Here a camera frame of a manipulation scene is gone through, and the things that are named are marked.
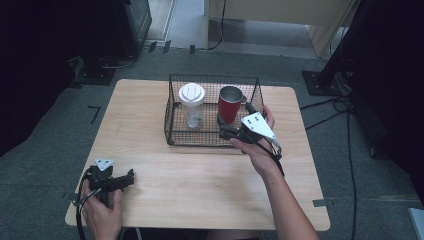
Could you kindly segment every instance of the gray carpet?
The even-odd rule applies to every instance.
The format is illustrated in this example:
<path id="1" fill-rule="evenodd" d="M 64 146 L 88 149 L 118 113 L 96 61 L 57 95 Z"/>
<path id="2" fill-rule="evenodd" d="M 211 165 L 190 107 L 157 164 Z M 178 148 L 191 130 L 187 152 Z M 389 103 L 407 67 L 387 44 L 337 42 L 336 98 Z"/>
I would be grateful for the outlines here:
<path id="1" fill-rule="evenodd" d="M 66 89 L 29 139 L 0 159 L 0 239 L 79 239 L 76 227 L 64 221 L 69 203 L 62 197 L 76 187 L 117 80 L 167 80 L 172 73 L 256 76 L 262 85 L 294 88 L 299 105 L 305 106 L 328 98 L 309 96 L 301 71 L 320 71 L 325 64 L 322 60 L 221 52 L 189 55 L 180 49 L 162 54 L 157 48 L 152 53 L 143 51 L 132 65 L 118 69 L 110 86 Z M 101 107 L 93 124 L 96 110 L 88 106 Z M 310 126 L 334 113 L 327 104 L 306 109 L 302 115 L 305 126 Z M 392 161 L 369 156 L 367 138 L 354 115 L 350 131 L 358 196 L 356 239 L 417 239 L 407 209 L 423 206 L 409 176 Z M 350 239 L 354 201 L 347 115 L 307 134 L 329 203 L 331 228 L 319 235 Z M 264 231 L 263 237 L 276 239 L 274 231 Z"/>

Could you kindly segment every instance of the wooden table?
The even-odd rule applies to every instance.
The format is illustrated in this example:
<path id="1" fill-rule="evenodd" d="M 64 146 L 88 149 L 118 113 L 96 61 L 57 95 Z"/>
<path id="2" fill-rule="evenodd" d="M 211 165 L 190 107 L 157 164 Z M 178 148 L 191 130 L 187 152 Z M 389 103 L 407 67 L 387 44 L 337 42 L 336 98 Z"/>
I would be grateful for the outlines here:
<path id="1" fill-rule="evenodd" d="M 85 169 L 95 158 L 112 159 L 113 176 L 135 172 L 126 188 L 123 225 L 163 228 L 275 229 L 262 179 L 237 149 L 169 146 L 164 134 L 168 82 L 120 80 Z M 276 119 L 286 180 L 313 226 L 328 230 L 323 199 L 293 89 L 261 87 Z M 75 223 L 75 207 L 66 214 Z"/>

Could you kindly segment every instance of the white cup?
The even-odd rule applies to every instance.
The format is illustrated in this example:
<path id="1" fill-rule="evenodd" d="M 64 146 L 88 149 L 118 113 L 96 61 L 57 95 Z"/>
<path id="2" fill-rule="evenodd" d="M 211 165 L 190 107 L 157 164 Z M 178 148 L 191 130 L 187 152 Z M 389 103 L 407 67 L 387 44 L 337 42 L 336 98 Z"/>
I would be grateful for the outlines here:
<path id="1" fill-rule="evenodd" d="M 189 128 L 195 128 L 202 120 L 202 105 L 205 99 L 205 89 L 196 83 L 188 83 L 182 86 L 178 92 L 185 121 Z"/>

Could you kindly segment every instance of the person's right hand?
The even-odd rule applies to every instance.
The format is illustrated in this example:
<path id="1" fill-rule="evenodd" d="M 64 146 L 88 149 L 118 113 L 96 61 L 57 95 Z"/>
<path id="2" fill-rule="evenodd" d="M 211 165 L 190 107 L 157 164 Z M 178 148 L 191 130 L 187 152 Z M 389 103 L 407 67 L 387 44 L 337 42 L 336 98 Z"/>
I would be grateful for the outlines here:
<path id="1" fill-rule="evenodd" d="M 272 116 L 271 110 L 267 106 L 264 106 L 264 113 L 266 115 L 266 121 L 268 123 L 268 126 L 272 129 L 274 127 L 275 120 Z M 274 160 L 272 160 L 268 153 L 258 147 L 256 144 L 244 143 L 235 138 L 231 138 L 230 143 L 234 147 L 240 149 L 242 152 L 249 155 L 253 167 L 255 168 L 256 172 L 262 177 L 264 177 L 264 175 L 268 171 L 274 170 L 274 168 L 277 168 L 278 170 L 278 166 L 274 162 Z M 259 143 L 272 152 L 271 144 L 265 139 L 261 139 Z"/>

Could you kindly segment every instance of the person's left hand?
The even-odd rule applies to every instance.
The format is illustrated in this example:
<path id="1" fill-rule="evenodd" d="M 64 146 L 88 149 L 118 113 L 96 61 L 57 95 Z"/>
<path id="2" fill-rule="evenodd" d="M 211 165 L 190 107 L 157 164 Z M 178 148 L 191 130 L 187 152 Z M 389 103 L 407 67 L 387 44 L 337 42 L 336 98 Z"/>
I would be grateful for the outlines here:
<path id="1" fill-rule="evenodd" d="M 84 181 L 82 196 L 90 193 L 90 182 Z M 84 204 L 82 214 L 96 240 L 116 240 L 122 228 L 122 190 L 116 190 L 113 209 L 92 196 Z"/>

